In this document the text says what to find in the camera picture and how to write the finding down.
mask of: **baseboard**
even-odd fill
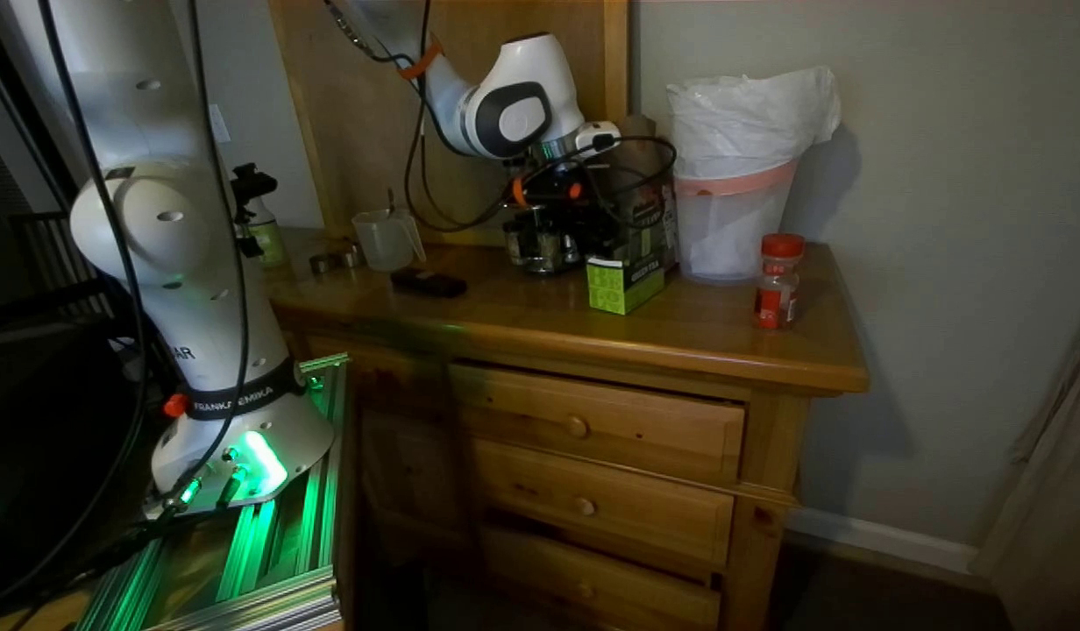
[[[789,519],[789,534],[809,536],[825,546],[860,549],[860,553],[879,553],[902,564],[942,570],[954,577],[973,577],[971,560],[973,546],[938,536],[923,536],[879,522],[844,519],[817,507],[796,507]]]

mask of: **dresser top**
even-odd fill
[[[505,249],[437,246],[428,249],[428,271],[464,277],[471,290],[418,299],[395,295],[389,277],[372,271],[313,277],[313,243],[291,230],[293,273],[269,280],[277,314],[293,327],[384,336],[453,356],[529,354],[820,394],[866,390],[847,295],[829,246],[805,252],[799,318],[789,328],[756,328],[755,283],[713,288],[673,273],[640,309],[609,314],[584,304],[582,273],[526,277]]]

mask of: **white plastic bag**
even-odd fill
[[[763,82],[668,85],[680,271],[695,280],[756,277],[756,246],[778,230],[796,158],[831,139],[843,100],[829,66]]]

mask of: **wooden dresser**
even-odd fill
[[[760,332],[755,288],[680,277],[633,314],[578,273],[430,249],[464,299],[380,273],[289,273],[297,354],[352,354],[360,486],[395,549],[435,549],[601,627],[763,627],[796,452],[817,395],[866,390],[844,288],[805,257],[799,323]]]

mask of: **drawer knob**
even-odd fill
[[[570,415],[570,418],[568,418],[568,431],[570,431],[574,439],[584,439],[584,435],[589,435],[584,418]]]
[[[574,496],[574,512],[578,512],[578,515],[596,515],[601,506],[596,506],[592,496],[582,496],[582,493],[578,493],[578,496]]]

